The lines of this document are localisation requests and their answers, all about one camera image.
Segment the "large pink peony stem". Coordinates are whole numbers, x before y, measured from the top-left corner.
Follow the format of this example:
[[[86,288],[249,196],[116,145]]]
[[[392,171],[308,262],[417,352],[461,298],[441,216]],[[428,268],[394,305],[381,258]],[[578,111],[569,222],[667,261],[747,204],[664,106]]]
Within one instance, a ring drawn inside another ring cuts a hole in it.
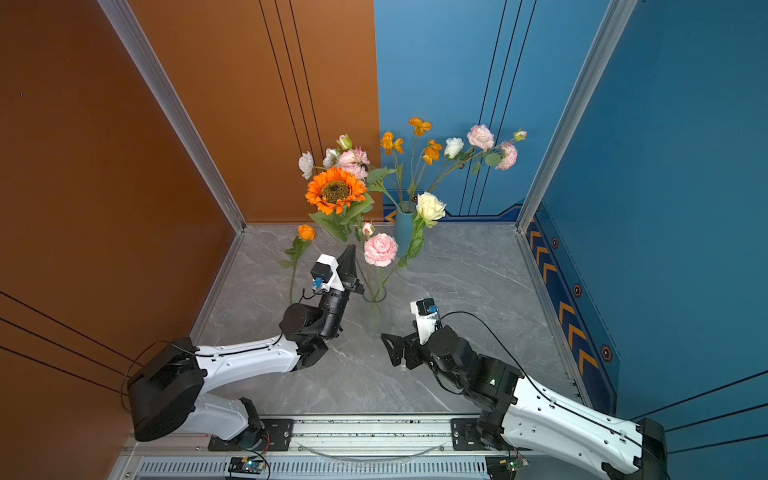
[[[328,153],[328,165],[337,167],[364,183],[372,192],[388,195],[385,181],[395,173],[394,169],[375,167],[368,154],[361,147],[356,147],[347,134],[340,135],[337,148]]]

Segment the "teal cylindrical vase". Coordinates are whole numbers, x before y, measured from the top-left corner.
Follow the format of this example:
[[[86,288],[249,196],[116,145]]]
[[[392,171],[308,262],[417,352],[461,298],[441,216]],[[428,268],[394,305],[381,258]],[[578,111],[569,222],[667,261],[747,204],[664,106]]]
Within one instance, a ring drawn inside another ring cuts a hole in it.
[[[403,201],[396,207],[394,216],[394,238],[398,245],[397,257],[402,258],[408,251],[412,234],[416,204]]]

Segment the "white rose flower stem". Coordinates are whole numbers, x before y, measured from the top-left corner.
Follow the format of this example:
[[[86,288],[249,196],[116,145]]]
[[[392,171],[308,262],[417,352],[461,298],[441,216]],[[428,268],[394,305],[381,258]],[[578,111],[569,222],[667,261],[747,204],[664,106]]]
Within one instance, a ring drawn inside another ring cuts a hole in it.
[[[448,138],[444,149],[444,158],[445,164],[430,184],[427,192],[433,192],[452,172],[463,168],[465,162],[464,141],[459,137]]]

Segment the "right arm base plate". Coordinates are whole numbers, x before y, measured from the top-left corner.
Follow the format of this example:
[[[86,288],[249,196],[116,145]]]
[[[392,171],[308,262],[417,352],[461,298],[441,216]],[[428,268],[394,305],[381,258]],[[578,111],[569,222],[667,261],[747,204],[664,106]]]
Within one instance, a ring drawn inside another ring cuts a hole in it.
[[[510,443],[503,438],[503,426],[478,425],[478,417],[458,417],[449,420],[450,439],[454,451],[519,451],[525,454],[531,448]]]

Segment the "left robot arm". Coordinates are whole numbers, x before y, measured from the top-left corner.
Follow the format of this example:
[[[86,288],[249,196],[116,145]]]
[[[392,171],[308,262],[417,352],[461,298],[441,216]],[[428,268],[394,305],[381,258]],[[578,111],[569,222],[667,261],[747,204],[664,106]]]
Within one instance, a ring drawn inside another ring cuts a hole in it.
[[[234,450],[263,449],[267,428],[252,400],[228,400],[217,388],[266,374],[314,366],[339,336],[347,303],[364,286],[356,247],[339,257],[323,254],[311,269],[316,305],[293,303],[280,334],[264,340],[195,346],[185,337],[169,342],[126,383],[134,438],[150,442],[172,433],[207,434]]]

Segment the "clear glass cylinder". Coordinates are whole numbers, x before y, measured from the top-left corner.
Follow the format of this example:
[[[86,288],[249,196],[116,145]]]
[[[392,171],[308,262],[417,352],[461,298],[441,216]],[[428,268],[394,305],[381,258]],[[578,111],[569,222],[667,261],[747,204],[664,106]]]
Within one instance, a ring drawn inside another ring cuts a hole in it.
[[[379,337],[389,328],[390,316],[386,298],[387,290],[385,288],[366,290],[363,293],[363,300],[366,305],[363,326],[366,333],[371,337]]]

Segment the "cream flower stem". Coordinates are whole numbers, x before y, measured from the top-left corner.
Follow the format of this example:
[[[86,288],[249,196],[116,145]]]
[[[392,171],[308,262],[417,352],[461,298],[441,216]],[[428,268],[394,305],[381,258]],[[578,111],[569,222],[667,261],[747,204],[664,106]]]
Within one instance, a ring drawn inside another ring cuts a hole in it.
[[[385,285],[398,269],[405,269],[409,263],[420,253],[425,243],[425,230],[433,228],[446,216],[446,203],[442,202],[430,192],[423,192],[416,196],[416,202],[401,202],[395,207],[395,232],[403,230],[407,226],[407,220],[411,221],[411,234],[408,241],[395,239],[398,245],[396,257],[397,263],[380,281],[376,291],[376,299],[384,296]]]

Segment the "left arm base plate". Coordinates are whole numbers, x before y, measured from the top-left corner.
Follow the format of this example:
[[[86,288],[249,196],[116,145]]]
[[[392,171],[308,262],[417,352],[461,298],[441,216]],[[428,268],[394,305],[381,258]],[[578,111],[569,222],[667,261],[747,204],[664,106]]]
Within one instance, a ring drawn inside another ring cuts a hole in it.
[[[207,446],[211,452],[246,452],[257,453],[286,452],[289,450],[294,420],[290,418],[271,418],[261,421],[262,428],[256,432],[250,427],[232,440],[222,440],[212,436]]]

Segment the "pink rose flower stem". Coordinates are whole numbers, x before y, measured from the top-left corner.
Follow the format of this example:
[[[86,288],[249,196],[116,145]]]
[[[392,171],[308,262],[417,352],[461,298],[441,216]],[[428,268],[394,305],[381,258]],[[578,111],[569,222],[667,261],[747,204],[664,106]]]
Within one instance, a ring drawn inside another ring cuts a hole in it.
[[[500,171],[509,170],[517,163],[519,156],[517,144],[526,141],[528,135],[526,130],[518,129],[510,138],[498,142],[496,136],[485,124],[472,126],[466,137],[461,138],[464,141],[465,162],[463,168],[459,170],[469,169],[472,174],[478,174],[483,167]],[[442,154],[444,160],[445,145],[446,141]]]

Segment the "orange gerbera flower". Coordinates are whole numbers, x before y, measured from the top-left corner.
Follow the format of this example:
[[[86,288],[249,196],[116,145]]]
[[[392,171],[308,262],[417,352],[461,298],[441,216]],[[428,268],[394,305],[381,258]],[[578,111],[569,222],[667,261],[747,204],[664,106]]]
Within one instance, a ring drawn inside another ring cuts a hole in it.
[[[316,210],[310,218],[328,234],[343,244],[363,243],[364,217],[374,206],[363,180],[332,167],[309,181],[305,199]]]

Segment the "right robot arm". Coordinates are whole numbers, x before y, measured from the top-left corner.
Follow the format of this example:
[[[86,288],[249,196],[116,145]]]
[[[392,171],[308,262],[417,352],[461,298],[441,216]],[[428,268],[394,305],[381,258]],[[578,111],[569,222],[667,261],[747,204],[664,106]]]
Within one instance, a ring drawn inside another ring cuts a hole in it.
[[[417,333],[381,339],[393,365],[425,365],[480,408],[476,430],[487,447],[533,450],[600,479],[668,476],[664,429],[653,420],[622,420],[572,401],[520,368],[475,352],[448,326],[428,340]]]

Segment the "orange poppy flower stem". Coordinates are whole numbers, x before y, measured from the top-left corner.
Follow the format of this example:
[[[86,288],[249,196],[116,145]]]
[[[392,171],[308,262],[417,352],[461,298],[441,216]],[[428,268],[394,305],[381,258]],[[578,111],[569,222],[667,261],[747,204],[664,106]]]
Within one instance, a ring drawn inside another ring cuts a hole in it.
[[[433,129],[430,121],[412,117],[408,125],[413,133],[410,143],[391,131],[385,131],[380,138],[380,147],[395,170],[393,182],[397,204],[412,200],[427,168],[441,159],[443,150],[439,141],[428,139]]]

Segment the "pink rose bud stem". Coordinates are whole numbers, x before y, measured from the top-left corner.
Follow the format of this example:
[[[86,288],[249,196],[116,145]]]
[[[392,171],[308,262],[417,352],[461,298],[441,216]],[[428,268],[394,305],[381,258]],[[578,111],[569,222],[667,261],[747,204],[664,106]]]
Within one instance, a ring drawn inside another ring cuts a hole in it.
[[[385,281],[391,273],[391,267],[398,253],[398,244],[394,237],[386,233],[376,233],[370,222],[362,225],[364,236],[363,255],[366,264],[372,268],[374,284],[370,287],[371,300],[380,301],[385,295]]]

